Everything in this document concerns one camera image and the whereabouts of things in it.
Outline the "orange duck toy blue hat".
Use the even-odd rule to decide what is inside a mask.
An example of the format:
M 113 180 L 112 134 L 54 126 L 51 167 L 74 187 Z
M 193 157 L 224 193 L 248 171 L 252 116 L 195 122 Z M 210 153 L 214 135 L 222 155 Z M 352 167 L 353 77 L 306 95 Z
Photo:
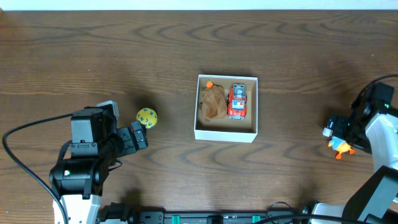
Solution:
M 343 139 L 333 136 L 329 142 L 328 147 L 336 151 L 335 159 L 340 160 L 342 154 L 348 152 L 350 155 L 355 153 L 355 150 Z

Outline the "brown plush toy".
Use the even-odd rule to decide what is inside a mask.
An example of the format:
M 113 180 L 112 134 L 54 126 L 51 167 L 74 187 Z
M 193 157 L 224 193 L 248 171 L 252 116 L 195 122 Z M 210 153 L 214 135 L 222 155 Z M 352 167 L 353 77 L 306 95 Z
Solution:
M 205 122 L 223 119 L 227 116 L 228 106 L 222 86 L 207 80 L 201 97 L 202 101 L 198 108 L 201 110 L 201 117 Z

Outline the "red toy truck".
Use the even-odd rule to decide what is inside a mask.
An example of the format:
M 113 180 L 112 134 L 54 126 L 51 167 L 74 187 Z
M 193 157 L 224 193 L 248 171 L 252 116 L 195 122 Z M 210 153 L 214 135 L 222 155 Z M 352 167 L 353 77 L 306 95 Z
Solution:
M 245 119 L 247 113 L 246 86 L 234 84 L 227 96 L 228 118 Z

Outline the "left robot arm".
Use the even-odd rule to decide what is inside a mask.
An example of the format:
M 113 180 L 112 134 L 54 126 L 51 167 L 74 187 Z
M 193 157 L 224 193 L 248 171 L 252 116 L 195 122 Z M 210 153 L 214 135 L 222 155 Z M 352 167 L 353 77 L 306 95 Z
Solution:
M 61 152 L 50 171 L 56 223 L 95 223 L 103 184 L 120 157 L 148 147 L 146 127 L 139 121 L 117 127 L 113 106 L 87 107 L 71 117 L 71 157 Z

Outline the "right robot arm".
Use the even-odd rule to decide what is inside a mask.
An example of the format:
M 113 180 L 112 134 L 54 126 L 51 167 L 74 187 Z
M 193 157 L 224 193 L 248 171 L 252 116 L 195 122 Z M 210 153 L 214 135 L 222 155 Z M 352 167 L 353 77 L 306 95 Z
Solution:
M 374 174 L 344 204 L 317 202 L 309 212 L 366 223 L 397 223 L 397 109 L 391 106 L 394 88 L 381 82 L 368 85 L 351 104 L 350 116 L 332 115 L 323 130 L 329 146 L 341 157 L 345 147 L 372 155 Z

